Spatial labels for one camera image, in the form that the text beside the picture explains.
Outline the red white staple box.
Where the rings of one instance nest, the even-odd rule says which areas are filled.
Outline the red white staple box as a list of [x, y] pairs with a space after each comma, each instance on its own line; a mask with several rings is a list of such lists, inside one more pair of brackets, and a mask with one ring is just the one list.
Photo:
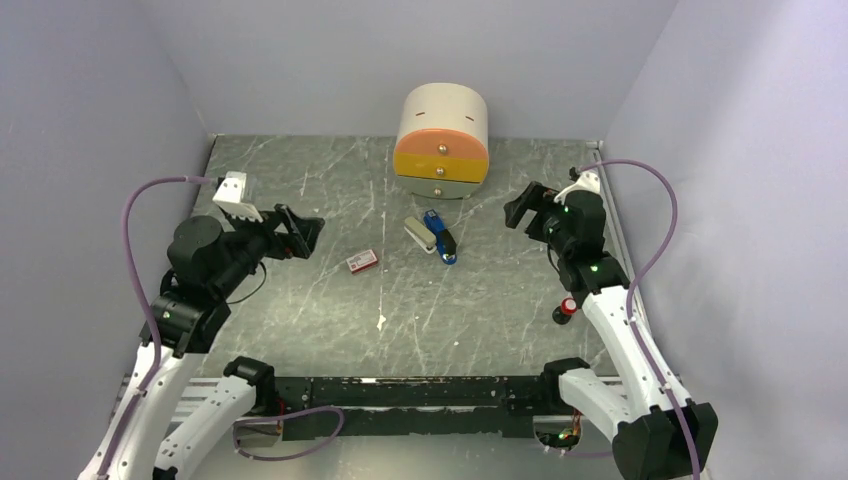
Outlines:
[[373, 249], [367, 249], [346, 259], [346, 265], [351, 274], [358, 274], [377, 266], [379, 258]]

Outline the blue black stapler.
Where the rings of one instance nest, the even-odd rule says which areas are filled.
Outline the blue black stapler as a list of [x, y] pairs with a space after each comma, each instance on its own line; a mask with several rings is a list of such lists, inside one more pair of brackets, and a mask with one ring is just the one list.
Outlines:
[[434, 210], [427, 210], [423, 216], [424, 225], [435, 236], [435, 246], [441, 260], [446, 265], [453, 265], [457, 261], [457, 242], [448, 228], [445, 226], [441, 216]]

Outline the beige white stapler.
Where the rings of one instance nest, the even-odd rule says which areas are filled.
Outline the beige white stapler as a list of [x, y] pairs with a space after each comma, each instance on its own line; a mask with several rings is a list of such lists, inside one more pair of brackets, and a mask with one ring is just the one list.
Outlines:
[[406, 217], [404, 230], [425, 253], [432, 254], [437, 250], [435, 234], [417, 218]]

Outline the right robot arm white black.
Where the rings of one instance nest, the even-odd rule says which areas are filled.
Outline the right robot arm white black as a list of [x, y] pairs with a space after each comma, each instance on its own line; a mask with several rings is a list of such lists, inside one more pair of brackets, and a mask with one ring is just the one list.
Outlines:
[[515, 228], [527, 212], [526, 235], [557, 258], [567, 292], [559, 317], [583, 314], [599, 334], [624, 391], [605, 384], [588, 364], [571, 358], [545, 367], [542, 406], [562, 414], [572, 407], [610, 442], [625, 479], [700, 478], [718, 427], [708, 402], [695, 402], [671, 372], [633, 306], [633, 282], [605, 248], [606, 210], [600, 194], [555, 190], [532, 181], [504, 206]]

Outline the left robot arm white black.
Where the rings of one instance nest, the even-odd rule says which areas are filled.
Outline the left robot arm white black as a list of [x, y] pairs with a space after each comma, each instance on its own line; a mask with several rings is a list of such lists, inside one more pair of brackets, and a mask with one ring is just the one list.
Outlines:
[[238, 357], [178, 427], [173, 414], [231, 314], [229, 297], [266, 258], [309, 258], [325, 226], [277, 204], [257, 221], [194, 216], [175, 230], [170, 270], [149, 305], [130, 383], [82, 479], [188, 479], [233, 423], [281, 411], [274, 369]]

